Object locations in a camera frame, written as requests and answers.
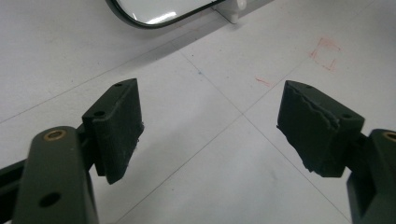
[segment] floor tile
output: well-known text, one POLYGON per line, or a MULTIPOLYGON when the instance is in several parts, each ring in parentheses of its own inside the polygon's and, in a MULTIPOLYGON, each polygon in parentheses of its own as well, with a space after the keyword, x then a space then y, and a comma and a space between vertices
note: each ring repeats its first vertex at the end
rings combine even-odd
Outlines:
POLYGON ((218 18, 209 9, 148 31, 119 20, 106 1, 3 1, 0 122, 218 18))
POLYGON ((244 117, 118 223, 348 223, 244 117))
POLYGON ((305 60, 321 37, 336 33, 363 5, 327 2, 274 1, 188 46, 186 39, 199 33, 173 43, 244 112, 305 60))
MULTIPOLYGON (((374 5, 367 10, 375 10, 374 5)), ((365 117, 362 132, 372 129, 396 130, 393 111, 396 109, 391 96, 396 95, 395 33, 388 26, 369 22, 365 14, 359 15, 333 38, 328 39, 340 48, 323 48, 318 57, 308 58, 286 79, 300 81, 330 95, 365 117), (329 69, 328 62, 334 61, 329 69)), ((337 208, 350 217, 345 186, 349 171, 341 179, 322 179, 309 174, 295 150, 283 134, 276 129, 284 80, 268 92, 248 112, 248 119, 302 172, 337 208)))
POLYGON ((125 177, 113 186, 92 179, 101 223, 117 221, 233 122, 240 113, 171 45, 165 45, 0 124, 6 166, 27 155, 33 136, 81 115, 118 81, 137 77, 146 130, 125 177))

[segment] red marking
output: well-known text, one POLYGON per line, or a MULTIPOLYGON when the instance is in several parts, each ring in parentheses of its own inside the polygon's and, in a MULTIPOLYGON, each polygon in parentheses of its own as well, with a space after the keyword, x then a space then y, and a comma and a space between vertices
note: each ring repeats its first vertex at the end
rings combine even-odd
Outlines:
POLYGON ((267 82, 267 81, 265 81, 265 80, 262 80, 262 79, 257 78, 257 77, 256 77, 256 80, 257 80, 257 81, 260 81, 260 82, 262 82, 262 83, 264 83, 264 85, 267 86, 267 87, 271 87, 271 83, 269 83, 269 82, 267 82))
POLYGON ((341 48, 338 47, 332 40, 322 37, 319 40, 319 42, 317 44, 317 47, 314 49, 314 51, 312 51, 309 54, 309 57, 312 58, 315 61, 315 63, 318 63, 318 64, 322 65, 322 67, 326 68, 329 71, 334 71, 334 69, 335 69, 335 59, 332 60, 332 63, 330 65, 328 65, 328 62, 321 62, 318 59, 318 52, 319 52, 320 49, 340 51, 341 48))

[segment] white surface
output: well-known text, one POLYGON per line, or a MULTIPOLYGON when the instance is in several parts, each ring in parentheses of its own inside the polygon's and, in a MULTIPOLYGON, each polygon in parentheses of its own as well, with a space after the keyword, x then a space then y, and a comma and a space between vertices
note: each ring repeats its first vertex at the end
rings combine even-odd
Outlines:
POLYGON ((237 25, 206 10, 159 31, 124 25, 105 2, 39 3, 0 7, 1 166, 137 77, 147 129, 120 182, 91 171, 101 223, 350 221, 348 172, 309 174, 277 110, 291 79, 363 115, 366 134, 396 130, 394 1, 275 0, 237 25))

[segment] metal screw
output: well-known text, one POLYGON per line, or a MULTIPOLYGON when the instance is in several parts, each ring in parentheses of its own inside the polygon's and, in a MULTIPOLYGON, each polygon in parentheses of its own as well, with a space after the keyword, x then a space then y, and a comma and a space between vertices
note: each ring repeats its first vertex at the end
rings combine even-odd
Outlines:
POLYGON ((51 141, 59 140, 65 136, 66 136, 65 130, 54 130, 49 133, 46 133, 46 135, 44 135, 44 140, 51 142, 51 141))

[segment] mirror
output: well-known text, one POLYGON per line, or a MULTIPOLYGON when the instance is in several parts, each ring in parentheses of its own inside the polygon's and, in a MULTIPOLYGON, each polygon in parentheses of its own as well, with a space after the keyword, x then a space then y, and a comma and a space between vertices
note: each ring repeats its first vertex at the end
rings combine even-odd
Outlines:
POLYGON ((144 29, 161 28, 224 0, 106 0, 123 21, 144 29))

